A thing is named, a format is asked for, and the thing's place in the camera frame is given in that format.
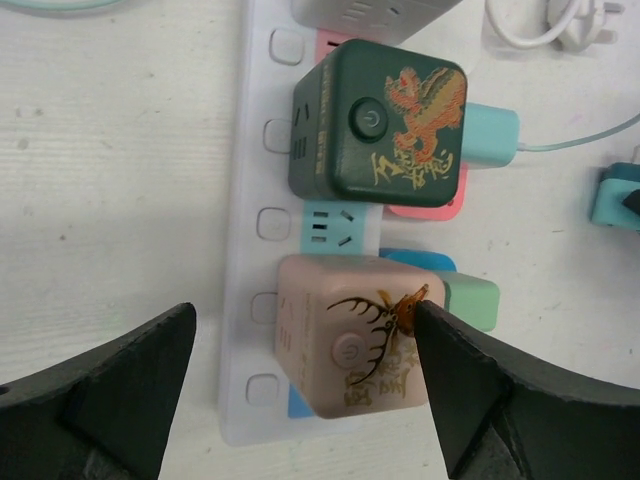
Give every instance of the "teal cable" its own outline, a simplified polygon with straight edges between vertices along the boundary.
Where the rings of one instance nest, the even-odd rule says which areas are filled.
[[[0,0],[0,4],[30,10],[44,10],[47,12],[77,12],[94,8],[108,7],[123,0],[88,0],[76,3],[38,2],[32,0]]]
[[[623,130],[634,126],[638,122],[640,122],[640,113],[635,117],[630,118],[626,122],[621,123],[617,127],[610,128],[609,130],[605,130],[604,132],[596,133],[595,135],[589,135],[588,137],[582,137],[578,138],[577,140],[571,140],[568,142],[553,143],[551,145],[527,145],[525,143],[521,143],[518,145],[518,150],[520,150],[521,152],[552,152],[554,150],[562,150],[563,148],[577,147],[578,145],[595,142],[597,140],[602,140],[603,138],[610,137],[611,135],[615,135],[616,133],[620,133]]]

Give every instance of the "antler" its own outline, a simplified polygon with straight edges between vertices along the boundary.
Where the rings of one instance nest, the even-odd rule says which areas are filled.
[[[353,304],[353,307],[350,309],[351,312],[353,312],[356,308],[358,308],[358,305],[360,305],[362,303],[364,303],[367,306],[362,312],[358,313],[358,315],[364,315],[365,313],[367,313],[372,308],[375,308],[376,310],[378,310],[378,315],[376,315],[376,318],[374,318],[373,320],[369,320],[367,323],[375,323],[383,315],[389,314],[389,309],[387,307],[385,307],[383,305],[380,305],[379,303],[376,303],[376,302],[374,302],[372,300],[369,300],[368,298],[364,298],[364,297],[349,297],[349,298],[345,298],[344,300],[340,300],[339,302],[336,302],[333,305],[329,305],[327,307],[327,310],[331,310],[333,307],[337,307],[338,305],[342,305],[344,303],[349,303],[349,302],[355,302]]]
[[[385,324],[384,327],[377,327],[374,328],[373,330],[371,330],[371,333],[373,332],[384,332],[385,333],[385,339],[384,339],[384,343],[382,345],[378,345],[377,347],[371,347],[369,350],[380,350],[380,355],[378,355],[376,358],[369,360],[367,363],[373,363],[373,368],[371,369],[371,371],[365,376],[362,377],[360,380],[357,380],[355,382],[353,382],[351,385],[358,385],[359,383],[364,382],[367,378],[371,377],[371,375],[373,375],[374,373],[376,373],[376,370],[378,370],[378,367],[380,366],[380,364],[382,363],[382,361],[384,360],[384,356],[385,353],[387,353],[387,346],[389,345],[389,340],[391,340],[391,338],[393,338],[394,335],[397,334],[398,332],[398,325],[394,320],[388,320]]]

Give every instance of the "table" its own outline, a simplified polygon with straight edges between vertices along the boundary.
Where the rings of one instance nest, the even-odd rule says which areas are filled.
[[[544,3],[505,0],[504,14],[534,34]],[[624,3],[612,20],[618,44],[578,56],[514,52],[487,29],[470,100],[516,109],[532,144],[631,117],[640,6]],[[445,479],[428,408],[371,416],[339,437],[244,449],[220,438],[217,334],[240,7],[132,0],[56,18],[0,9],[0,384],[191,301],[198,335],[162,479]],[[627,160],[637,131],[472,171],[455,220],[389,217],[383,245],[447,253],[461,271],[495,281],[497,338],[640,387],[640,240],[588,222],[599,169]]]

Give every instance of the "dragon illustration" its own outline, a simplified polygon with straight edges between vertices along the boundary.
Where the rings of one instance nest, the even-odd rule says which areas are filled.
[[[466,89],[464,75],[446,67],[437,68],[424,81],[410,67],[397,80],[387,77],[387,100],[407,127],[406,133],[396,132],[396,148],[412,151],[418,164],[433,160],[438,130],[461,126]]]
[[[387,353],[389,344],[391,344],[393,348],[395,339],[398,335],[398,331],[403,335],[406,335],[407,337],[414,336],[416,304],[424,300],[424,298],[428,294],[429,286],[423,285],[422,288],[420,288],[420,290],[418,290],[413,295],[405,295],[398,303],[394,304],[391,301],[391,295],[389,295],[389,292],[385,290],[378,290],[378,295],[382,299],[383,304],[374,302],[364,297],[349,297],[327,307],[327,310],[330,310],[334,307],[337,307],[338,305],[353,302],[353,307],[350,310],[353,312],[356,310],[356,308],[358,308],[359,305],[364,304],[366,305],[366,307],[364,310],[358,313],[359,316],[364,315],[372,308],[377,310],[375,318],[373,320],[369,320],[367,323],[374,324],[379,320],[385,320],[383,326],[375,327],[371,330],[371,333],[384,332],[385,334],[384,342],[375,347],[371,347],[370,349],[380,350],[380,354],[376,358],[369,360],[368,362],[373,363],[373,368],[365,377],[358,379],[351,385],[357,385],[364,382],[378,370],[378,367],[384,360],[384,356]]]

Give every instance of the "round button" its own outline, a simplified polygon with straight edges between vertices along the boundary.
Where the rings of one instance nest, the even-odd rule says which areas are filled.
[[[353,133],[366,141],[376,141],[387,132],[389,119],[382,104],[374,98],[362,98],[351,108],[349,116]]]
[[[366,360],[367,342],[360,335],[345,333],[333,342],[331,356],[340,368],[351,369],[357,367]]]

